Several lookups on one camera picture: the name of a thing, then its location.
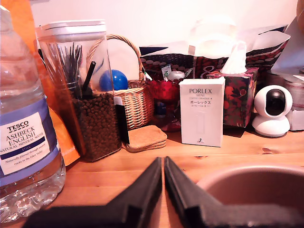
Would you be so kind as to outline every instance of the coffee beans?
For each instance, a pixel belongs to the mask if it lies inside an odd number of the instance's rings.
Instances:
[[[73,99],[85,141],[84,158],[94,162],[121,148],[113,95],[101,94],[90,100]]]

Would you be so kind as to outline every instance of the clear plastic container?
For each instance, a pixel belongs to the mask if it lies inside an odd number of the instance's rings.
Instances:
[[[33,56],[1,6],[0,221],[26,217],[62,190],[66,169]]]
[[[82,157],[94,162],[120,150],[105,22],[54,22],[37,28],[36,34],[47,70],[57,85],[59,114]],[[84,93],[92,62],[96,65]],[[106,90],[93,94],[101,87]]]

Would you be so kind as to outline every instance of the blue ball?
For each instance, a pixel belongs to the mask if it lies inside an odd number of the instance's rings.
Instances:
[[[112,70],[114,90],[128,89],[128,79],[119,70]],[[110,72],[105,71],[99,79],[99,87],[101,91],[111,91],[112,82]]]

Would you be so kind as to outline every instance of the floral tissue box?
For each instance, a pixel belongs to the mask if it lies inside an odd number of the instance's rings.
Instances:
[[[224,76],[224,124],[246,127],[249,123],[253,109],[253,101],[257,85],[258,67],[247,68],[241,74],[228,75],[220,70],[211,72],[206,78],[219,78]]]

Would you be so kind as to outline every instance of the tissue box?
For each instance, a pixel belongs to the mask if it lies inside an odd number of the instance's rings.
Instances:
[[[224,77],[180,82],[181,142],[221,146]]]
[[[246,127],[253,108],[257,85],[258,67],[248,68],[246,72],[235,75],[225,75],[219,70],[207,75],[207,78],[224,76],[224,124]]]

